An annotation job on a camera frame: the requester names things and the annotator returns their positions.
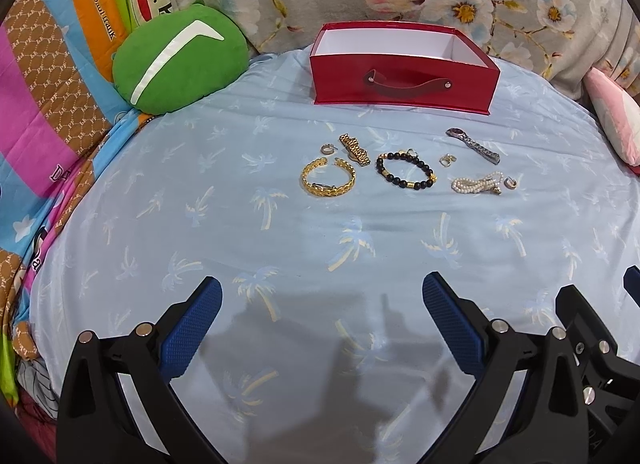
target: pink pillow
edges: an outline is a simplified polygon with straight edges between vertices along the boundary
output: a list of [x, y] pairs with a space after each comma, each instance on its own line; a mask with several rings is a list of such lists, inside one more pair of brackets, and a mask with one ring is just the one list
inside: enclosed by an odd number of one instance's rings
[[620, 158], [640, 165], [640, 106], [620, 85], [594, 67], [584, 77], [600, 124]]

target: green cushion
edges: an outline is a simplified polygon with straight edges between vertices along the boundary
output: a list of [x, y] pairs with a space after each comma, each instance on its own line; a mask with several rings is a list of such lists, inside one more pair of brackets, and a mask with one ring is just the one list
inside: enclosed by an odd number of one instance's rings
[[[186, 44], [177, 53], [165, 50], [195, 21], [205, 25], [191, 26], [180, 41]], [[197, 35], [202, 30], [218, 38]], [[156, 58], [169, 60], [153, 75], [148, 71]], [[157, 115], [178, 110], [225, 88], [248, 64], [249, 51], [240, 29], [219, 11], [194, 4], [182, 11], [159, 15], [133, 31], [113, 58], [113, 82], [133, 107]], [[152, 78], [146, 86], [138, 88], [136, 97], [134, 91], [145, 73]]]

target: black bead bracelet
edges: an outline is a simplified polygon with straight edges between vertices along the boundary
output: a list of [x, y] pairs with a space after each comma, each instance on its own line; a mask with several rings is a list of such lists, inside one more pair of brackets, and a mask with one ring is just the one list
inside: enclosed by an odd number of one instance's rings
[[[417, 154], [415, 153], [412, 154], [410, 152], [413, 152], [413, 151], [409, 150], [409, 151], [399, 151], [396, 153], [389, 152], [388, 154], [380, 154], [376, 159], [376, 170], [389, 183], [395, 184], [400, 188], [413, 188], [413, 189], [430, 188], [431, 186], [433, 186], [433, 183], [435, 183], [438, 180], [438, 178], [436, 177], [436, 174], [433, 173], [433, 170], [431, 170], [431, 168], [429, 168], [429, 165], [427, 165], [424, 161], [420, 161]], [[392, 173], [390, 173], [388, 170], [386, 170], [384, 165], [385, 159], [402, 159], [402, 161], [413, 163], [415, 166], [420, 168], [425, 173], [425, 175], [427, 176], [427, 179], [425, 181], [416, 181], [415, 183], [411, 183], [410, 181], [405, 181], [404, 179], [400, 179], [400, 177], [396, 177]]]

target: pillow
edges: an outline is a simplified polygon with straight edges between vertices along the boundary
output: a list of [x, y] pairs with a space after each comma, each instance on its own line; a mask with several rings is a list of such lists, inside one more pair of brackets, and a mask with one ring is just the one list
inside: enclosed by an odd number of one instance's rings
[[120, 95], [147, 114], [185, 107], [234, 82], [249, 64], [240, 29], [201, 4], [135, 29], [113, 58]]
[[598, 120], [620, 158], [640, 165], [640, 106], [620, 85], [592, 68], [584, 77]]

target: bed sheet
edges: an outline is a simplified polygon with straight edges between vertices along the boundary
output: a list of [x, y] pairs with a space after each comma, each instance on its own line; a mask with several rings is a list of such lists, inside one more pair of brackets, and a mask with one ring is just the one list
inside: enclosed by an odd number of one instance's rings
[[[232, 463], [415, 463], [472, 384], [422, 304], [431, 271], [487, 316], [538, 333], [558, 324], [555, 295], [575, 284], [637, 358], [640, 311], [622, 276], [640, 258], [640, 183], [588, 112], [498, 66], [490, 116], [314, 106], [308, 51], [292, 51], [152, 121], [80, 203], [34, 283], [32, 328], [53, 389], [79, 332], [129, 333], [206, 275], [223, 285], [222, 309], [172, 386]], [[452, 178], [496, 167], [449, 127], [498, 151], [518, 189], [453, 192]], [[356, 167], [344, 196], [309, 195], [302, 168], [342, 133], [372, 158], [415, 149], [437, 183], [399, 189]], [[443, 168], [447, 153], [458, 160]], [[389, 169], [418, 177], [401, 161]], [[337, 167], [314, 176], [346, 180]], [[504, 429], [517, 383], [485, 444]], [[161, 447], [129, 381], [126, 391]]]

